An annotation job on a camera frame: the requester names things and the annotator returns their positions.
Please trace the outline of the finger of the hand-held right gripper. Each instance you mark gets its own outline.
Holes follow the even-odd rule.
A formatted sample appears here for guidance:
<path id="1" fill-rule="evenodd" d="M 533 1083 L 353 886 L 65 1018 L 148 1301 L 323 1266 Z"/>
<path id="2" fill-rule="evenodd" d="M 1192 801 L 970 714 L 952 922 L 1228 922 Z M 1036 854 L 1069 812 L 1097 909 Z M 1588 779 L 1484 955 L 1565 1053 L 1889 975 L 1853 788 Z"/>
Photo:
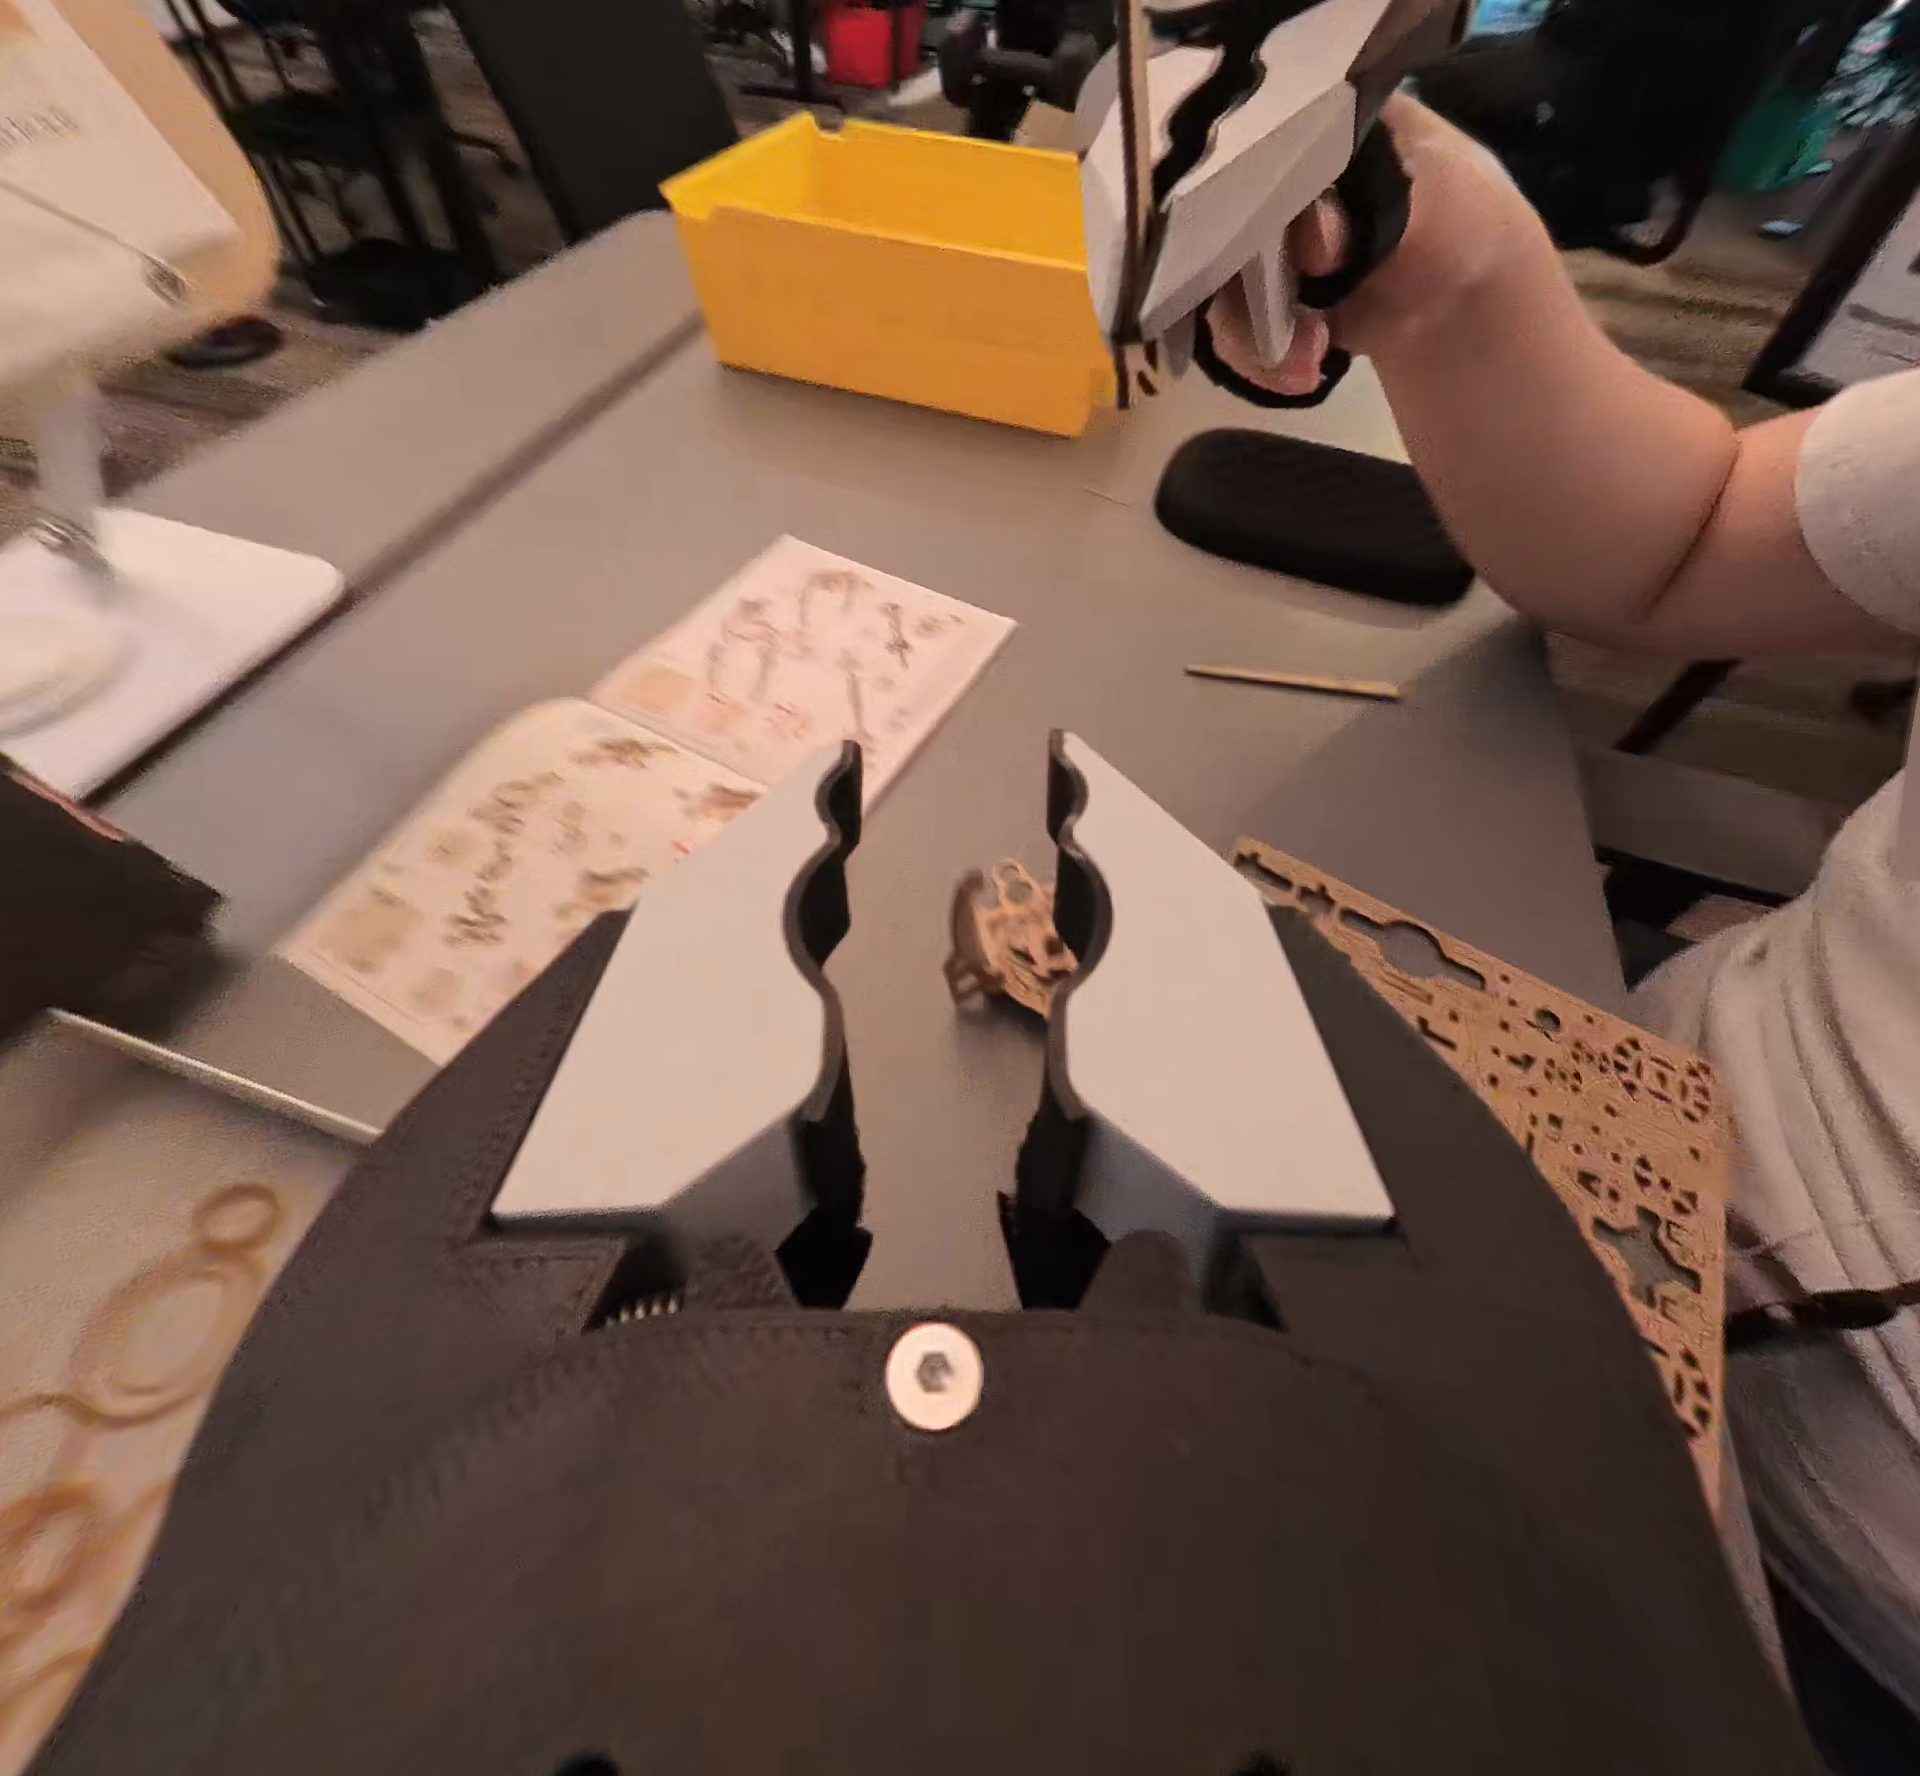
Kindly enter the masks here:
<path id="1" fill-rule="evenodd" d="M 1212 126 L 1238 97 L 1252 93 L 1254 81 L 1257 67 L 1235 60 L 1219 44 L 1150 44 L 1147 96 L 1154 110 L 1157 197 L 1154 263 L 1159 257 L 1161 217 L 1172 188 L 1196 166 Z M 1094 312 L 1105 338 L 1112 341 L 1111 328 L 1124 227 L 1117 130 L 1117 45 L 1105 52 L 1078 93 L 1078 178 Z"/>
<path id="2" fill-rule="evenodd" d="M 1245 297 L 1261 351 L 1298 326 L 1288 224 L 1349 166 L 1358 142 L 1352 67 L 1395 0 L 1324 0 L 1272 29 L 1257 81 L 1212 126 L 1166 201 L 1159 257 L 1141 297 L 1141 338 L 1172 341 L 1228 284 Z"/>

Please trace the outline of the thin wooden model piece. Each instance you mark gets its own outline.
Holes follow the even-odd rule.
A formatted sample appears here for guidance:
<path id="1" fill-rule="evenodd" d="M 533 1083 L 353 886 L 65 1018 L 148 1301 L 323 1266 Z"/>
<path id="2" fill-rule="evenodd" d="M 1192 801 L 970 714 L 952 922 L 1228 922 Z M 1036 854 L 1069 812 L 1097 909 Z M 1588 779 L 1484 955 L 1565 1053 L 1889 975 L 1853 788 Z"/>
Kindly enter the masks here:
<path id="1" fill-rule="evenodd" d="M 1121 253 L 1112 312 L 1117 407 L 1133 413 L 1159 394 L 1159 351 L 1141 335 L 1141 299 L 1154 263 L 1154 110 L 1147 96 L 1150 34 L 1141 0 L 1117 0 L 1117 130 L 1121 172 Z"/>

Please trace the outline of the round wooden model assembly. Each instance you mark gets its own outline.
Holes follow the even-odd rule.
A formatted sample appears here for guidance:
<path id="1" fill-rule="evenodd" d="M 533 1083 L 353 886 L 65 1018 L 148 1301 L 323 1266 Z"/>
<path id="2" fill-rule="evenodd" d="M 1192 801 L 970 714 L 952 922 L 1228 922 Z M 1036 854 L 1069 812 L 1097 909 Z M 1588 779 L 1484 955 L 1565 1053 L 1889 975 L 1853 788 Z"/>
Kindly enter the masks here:
<path id="1" fill-rule="evenodd" d="M 1055 886 L 1020 858 L 997 858 L 957 881 L 944 979 L 957 1008 L 1006 1007 L 1050 1021 L 1078 961 L 1055 922 Z"/>

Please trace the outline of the person's right forearm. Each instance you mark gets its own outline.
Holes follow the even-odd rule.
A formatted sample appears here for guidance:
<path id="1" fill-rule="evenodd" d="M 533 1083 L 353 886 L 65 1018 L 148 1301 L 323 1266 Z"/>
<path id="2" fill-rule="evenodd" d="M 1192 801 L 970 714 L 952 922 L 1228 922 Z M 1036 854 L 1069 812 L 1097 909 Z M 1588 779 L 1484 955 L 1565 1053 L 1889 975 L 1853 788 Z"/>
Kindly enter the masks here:
<path id="1" fill-rule="evenodd" d="M 1641 370 L 1532 211 L 1466 302 L 1362 357 L 1466 560 L 1548 632 L 1679 661 L 1879 641 L 1796 519 L 1814 419 L 1732 427 Z"/>

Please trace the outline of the laser-cut wooden parts sheet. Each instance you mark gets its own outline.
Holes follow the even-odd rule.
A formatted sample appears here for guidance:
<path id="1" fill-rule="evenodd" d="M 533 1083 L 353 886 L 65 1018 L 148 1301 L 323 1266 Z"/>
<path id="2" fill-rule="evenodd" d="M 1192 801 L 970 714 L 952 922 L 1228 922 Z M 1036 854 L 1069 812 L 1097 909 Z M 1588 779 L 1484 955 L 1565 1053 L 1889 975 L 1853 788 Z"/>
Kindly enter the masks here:
<path id="1" fill-rule="evenodd" d="M 1732 1119 L 1712 1066 L 1444 927 L 1242 835 L 1235 867 L 1304 914 L 1532 1157 L 1617 1286 L 1712 1510 L 1725 1510 Z"/>

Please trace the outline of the person's right hand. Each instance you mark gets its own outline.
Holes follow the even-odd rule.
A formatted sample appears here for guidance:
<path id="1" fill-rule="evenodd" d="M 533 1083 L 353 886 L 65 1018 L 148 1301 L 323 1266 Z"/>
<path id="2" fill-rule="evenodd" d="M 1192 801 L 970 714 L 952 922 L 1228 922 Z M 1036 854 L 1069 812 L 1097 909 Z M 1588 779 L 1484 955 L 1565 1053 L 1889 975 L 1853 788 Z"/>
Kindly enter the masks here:
<path id="1" fill-rule="evenodd" d="M 1412 338 L 1434 313 L 1466 302 L 1499 238 L 1529 222 L 1499 158 L 1417 96 L 1388 97 L 1378 133 L 1409 189 L 1402 241 L 1334 306 L 1300 306 L 1274 362 L 1261 357 L 1242 284 L 1228 284 L 1196 332 L 1196 362 L 1216 385 L 1257 403 L 1306 403 L 1337 381 L 1332 351 L 1383 354 Z"/>

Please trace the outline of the yellow plastic bin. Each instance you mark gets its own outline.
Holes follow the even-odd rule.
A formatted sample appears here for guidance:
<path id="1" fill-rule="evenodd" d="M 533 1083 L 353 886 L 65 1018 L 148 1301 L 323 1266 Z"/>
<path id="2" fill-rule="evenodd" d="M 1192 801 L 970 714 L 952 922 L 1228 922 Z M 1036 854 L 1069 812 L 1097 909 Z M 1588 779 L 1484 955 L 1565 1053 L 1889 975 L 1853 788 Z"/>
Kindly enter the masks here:
<path id="1" fill-rule="evenodd" d="M 1069 152 L 794 111 L 664 199 L 723 365 L 1055 439 L 1117 407 Z"/>

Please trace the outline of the paper instruction booklet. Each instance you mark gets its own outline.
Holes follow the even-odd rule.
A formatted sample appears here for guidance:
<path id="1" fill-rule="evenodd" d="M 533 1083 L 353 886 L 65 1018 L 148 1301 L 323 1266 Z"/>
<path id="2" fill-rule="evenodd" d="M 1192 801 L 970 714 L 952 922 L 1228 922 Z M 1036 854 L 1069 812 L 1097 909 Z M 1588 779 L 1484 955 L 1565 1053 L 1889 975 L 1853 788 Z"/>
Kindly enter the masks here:
<path id="1" fill-rule="evenodd" d="M 875 809 L 1012 633 L 781 537 L 588 695 L 488 733 L 275 955 L 441 1066 L 816 749 L 859 747 Z"/>

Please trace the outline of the red box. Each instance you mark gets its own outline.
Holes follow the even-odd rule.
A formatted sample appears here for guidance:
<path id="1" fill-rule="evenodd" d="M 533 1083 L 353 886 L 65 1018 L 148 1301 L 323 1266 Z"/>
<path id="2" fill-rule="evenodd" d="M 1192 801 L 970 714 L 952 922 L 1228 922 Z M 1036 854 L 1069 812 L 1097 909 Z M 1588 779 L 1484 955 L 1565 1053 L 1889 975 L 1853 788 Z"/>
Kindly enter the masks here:
<path id="1" fill-rule="evenodd" d="M 919 74 L 927 60 L 927 2 L 878 9 L 830 0 L 818 11 L 829 83 L 846 90 L 890 90 Z"/>

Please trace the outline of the black wrist rest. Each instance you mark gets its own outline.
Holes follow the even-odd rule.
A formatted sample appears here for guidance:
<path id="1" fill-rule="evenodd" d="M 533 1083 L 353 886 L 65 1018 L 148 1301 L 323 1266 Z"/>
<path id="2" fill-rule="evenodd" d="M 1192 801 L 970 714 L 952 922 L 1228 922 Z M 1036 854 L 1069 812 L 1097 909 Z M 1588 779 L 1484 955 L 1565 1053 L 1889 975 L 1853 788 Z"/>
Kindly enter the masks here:
<path id="1" fill-rule="evenodd" d="M 1412 466 L 1252 427 L 1179 444 L 1154 512 L 1199 554 L 1407 609 L 1476 583 Z"/>

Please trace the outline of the thin wooden stick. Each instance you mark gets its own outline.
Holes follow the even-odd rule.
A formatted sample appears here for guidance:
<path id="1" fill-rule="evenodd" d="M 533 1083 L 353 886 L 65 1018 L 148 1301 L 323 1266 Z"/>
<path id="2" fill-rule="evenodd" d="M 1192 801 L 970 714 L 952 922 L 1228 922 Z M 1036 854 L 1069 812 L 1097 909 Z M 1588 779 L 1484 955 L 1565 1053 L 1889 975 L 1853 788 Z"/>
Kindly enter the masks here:
<path id="1" fill-rule="evenodd" d="M 1356 681 L 1334 674 L 1300 674 L 1285 669 L 1249 669 L 1238 664 L 1185 664 L 1183 674 L 1203 684 L 1261 687 L 1274 691 L 1300 691 L 1316 697 L 1345 697 L 1362 704 L 1402 704 L 1395 684 Z"/>

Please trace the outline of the black partition panel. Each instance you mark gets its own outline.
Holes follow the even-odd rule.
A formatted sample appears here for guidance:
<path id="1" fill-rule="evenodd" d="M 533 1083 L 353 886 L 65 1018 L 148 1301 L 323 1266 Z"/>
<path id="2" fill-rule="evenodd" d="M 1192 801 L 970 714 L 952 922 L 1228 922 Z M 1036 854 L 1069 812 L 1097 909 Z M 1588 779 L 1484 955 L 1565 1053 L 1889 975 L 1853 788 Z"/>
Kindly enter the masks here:
<path id="1" fill-rule="evenodd" d="M 684 0 L 447 0 L 569 244 L 738 145 Z"/>

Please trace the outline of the white cardboard box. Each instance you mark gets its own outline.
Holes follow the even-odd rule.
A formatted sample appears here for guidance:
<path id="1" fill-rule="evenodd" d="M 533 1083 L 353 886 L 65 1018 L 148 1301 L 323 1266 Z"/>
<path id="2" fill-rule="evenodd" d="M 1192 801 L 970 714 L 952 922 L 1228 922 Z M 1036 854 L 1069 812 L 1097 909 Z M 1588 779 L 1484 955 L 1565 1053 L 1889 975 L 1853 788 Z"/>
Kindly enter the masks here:
<path id="1" fill-rule="evenodd" d="M 383 1125 L 376 1108 L 325 1108 L 318 1083 L 223 1082 L 73 1027 L 31 1033 L 3 1059 L 3 1392 L 53 1374 L 82 1312 L 177 1247 L 214 1187 L 284 1198 L 275 1286 Z"/>

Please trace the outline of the dark brown box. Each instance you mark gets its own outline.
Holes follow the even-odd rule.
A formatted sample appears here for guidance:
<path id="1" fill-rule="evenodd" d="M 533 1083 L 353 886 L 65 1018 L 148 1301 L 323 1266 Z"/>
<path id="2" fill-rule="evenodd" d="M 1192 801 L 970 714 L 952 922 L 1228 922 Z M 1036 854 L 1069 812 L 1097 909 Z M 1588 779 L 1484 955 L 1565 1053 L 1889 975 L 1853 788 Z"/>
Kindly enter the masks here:
<path id="1" fill-rule="evenodd" d="M 62 1008 L 158 1030 L 214 962 L 223 893 L 3 754 L 3 1040 Z"/>

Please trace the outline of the person's white shirt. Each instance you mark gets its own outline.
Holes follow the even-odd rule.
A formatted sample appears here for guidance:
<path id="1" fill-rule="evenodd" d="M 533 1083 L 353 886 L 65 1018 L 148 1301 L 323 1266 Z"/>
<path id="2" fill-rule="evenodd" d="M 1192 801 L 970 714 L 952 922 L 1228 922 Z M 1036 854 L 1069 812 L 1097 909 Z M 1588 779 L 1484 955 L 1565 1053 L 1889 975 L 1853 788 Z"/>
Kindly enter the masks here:
<path id="1" fill-rule="evenodd" d="M 1814 419 L 1796 519 L 1832 584 L 1917 633 L 1917 371 Z M 1659 968 L 1643 1021 L 1692 1040 L 1732 1108 L 1735 1309 L 1917 1281 L 1917 788 L 1897 773 L 1814 881 Z M 1866 1673 L 1917 1707 L 1917 1309 L 1789 1331 L 1729 1364 L 1767 1563 Z"/>

